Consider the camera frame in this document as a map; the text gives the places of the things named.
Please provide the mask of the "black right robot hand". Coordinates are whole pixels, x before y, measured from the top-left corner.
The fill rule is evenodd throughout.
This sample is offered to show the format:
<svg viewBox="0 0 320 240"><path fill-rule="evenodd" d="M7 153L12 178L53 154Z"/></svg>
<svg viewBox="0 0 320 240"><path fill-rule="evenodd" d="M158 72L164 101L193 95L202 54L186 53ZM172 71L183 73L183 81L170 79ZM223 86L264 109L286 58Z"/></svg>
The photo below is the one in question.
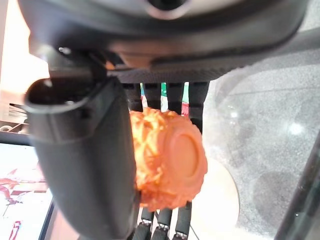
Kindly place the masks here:
<svg viewBox="0 0 320 240"><path fill-rule="evenodd" d="M129 110L181 110L203 128L209 83L290 40L306 0L21 0L29 51L49 77L27 90L30 140L54 200L82 240L128 240L141 195Z"/></svg>

